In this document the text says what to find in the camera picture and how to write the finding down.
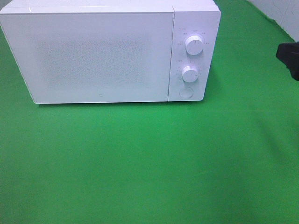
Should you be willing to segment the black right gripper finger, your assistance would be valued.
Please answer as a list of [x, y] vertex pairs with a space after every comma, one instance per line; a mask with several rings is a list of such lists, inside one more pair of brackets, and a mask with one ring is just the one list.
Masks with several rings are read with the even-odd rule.
[[281, 43], [278, 45], [276, 58], [290, 71], [291, 77], [299, 80], [299, 43]]

